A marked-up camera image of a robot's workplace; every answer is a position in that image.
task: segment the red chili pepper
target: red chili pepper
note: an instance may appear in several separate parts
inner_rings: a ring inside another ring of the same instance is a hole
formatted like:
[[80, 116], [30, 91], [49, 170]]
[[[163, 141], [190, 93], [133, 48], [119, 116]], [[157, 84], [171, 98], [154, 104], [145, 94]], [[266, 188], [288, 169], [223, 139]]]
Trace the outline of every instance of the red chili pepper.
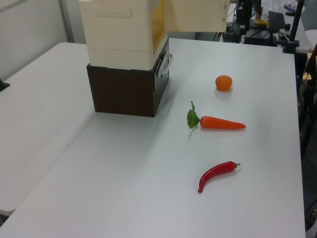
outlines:
[[204, 175], [202, 176], [202, 178], [199, 181], [198, 192], [199, 193], [203, 192], [205, 184], [207, 181], [209, 181], [210, 179], [212, 179], [215, 176], [226, 174], [226, 173], [234, 171], [238, 165], [240, 165], [240, 164], [236, 164], [235, 162], [228, 161], [228, 162], [222, 163], [222, 164], [217, 165], [217, 166], [211, 168], [210, 170], [208, 170], [206, 173], [204, 173]]

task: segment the gray wall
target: gray wall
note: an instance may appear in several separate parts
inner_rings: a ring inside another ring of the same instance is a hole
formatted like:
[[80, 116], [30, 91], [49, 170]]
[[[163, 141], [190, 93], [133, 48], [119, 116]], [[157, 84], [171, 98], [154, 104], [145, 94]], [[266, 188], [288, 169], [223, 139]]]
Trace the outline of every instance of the gray wall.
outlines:
[[69, 41], [85, 44], [85, 33], [81, 19], [78, 0], [60, 0], [65, 15], [65, 23], [69, 34]]
[[0, 11], [0, 78], [8, 79], [60, 42], [67, 42], [57, 0], [27, 0]]

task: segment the table surface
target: table surface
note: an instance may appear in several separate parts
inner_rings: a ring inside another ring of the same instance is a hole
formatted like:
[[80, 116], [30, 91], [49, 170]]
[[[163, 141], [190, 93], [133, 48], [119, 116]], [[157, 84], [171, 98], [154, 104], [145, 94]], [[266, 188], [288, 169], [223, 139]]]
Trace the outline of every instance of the table surface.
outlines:
[[[97, 113], [0, 237], [305, 237], [294, 57], [179, 39], [170, 52], [156, 117]], [[216, 90], [222, 74], [229, 92]], [[190, 130], [191, 100], [200, 117], [246, 129]], [[226, 161], [241, 166], [198, 194], [202, 174]]]
[[[234, 10], [235, 5], [236, 5], [235, 3], [230, 4], [229, 10], [228, 10], [228, 15]], [[281, 12], [284, 14], [285, 23], [291, 24], [291, 29], [292, 29], [294, 17], [285, 15], [285, 12], [287, 12], [287, 10], [282, 5], [280, 6], [278, 12]], [[231, 16], [228, 17], [227, 21], [232, 22], [232, 19], [233, 19], [233, 14], [231, 14]], [[299, 43], [300, 43], [299, 47], [296, 48], [297, 53], [308, 53], [311, 51], [311, 47], [310, 47], [309, 41], [308, 41], [306, 33], [305, 33], [302, 19], [300, 19], [300, 21], [298, 23], [298, 28], [297, 28], [295, 40], [299, 41]]]
[[61, 43], [0, 92], [0, 214], [10, 215], [95, 115], [86, 45]]

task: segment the cream plastic box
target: cream plastic box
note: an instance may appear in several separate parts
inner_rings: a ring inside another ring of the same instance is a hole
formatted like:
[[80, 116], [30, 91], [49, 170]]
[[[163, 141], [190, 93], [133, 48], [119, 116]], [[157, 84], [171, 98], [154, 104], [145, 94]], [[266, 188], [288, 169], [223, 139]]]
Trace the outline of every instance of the cream plastic box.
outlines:
[[91, 66], [151, 70], [169, 31], [224, 32], [229, 0], [79, 0]]

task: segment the toy carrot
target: toy carrot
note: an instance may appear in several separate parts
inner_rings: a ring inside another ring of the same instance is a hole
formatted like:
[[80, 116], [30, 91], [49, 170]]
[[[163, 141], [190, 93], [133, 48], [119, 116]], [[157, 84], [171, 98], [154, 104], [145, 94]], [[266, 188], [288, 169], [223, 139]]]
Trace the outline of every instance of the toy carrot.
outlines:
[[213, 117], [207, 117], [204, 116], [201, 119], [197, 116], [195, 112], [195, 106], [192, 103], [192, 109], [189, 110], [187, 114], [187, 124], [189, 128], [193, 128], [197, 126], [197, 124], [200, 122], [200, 126], [203, 128], [209, 128], [209, 129], [243, 129], [246, 128], [246, 125], [238, 122], [233, 122], [229, 120], [219, 119], [219, 118], [213, 118]]

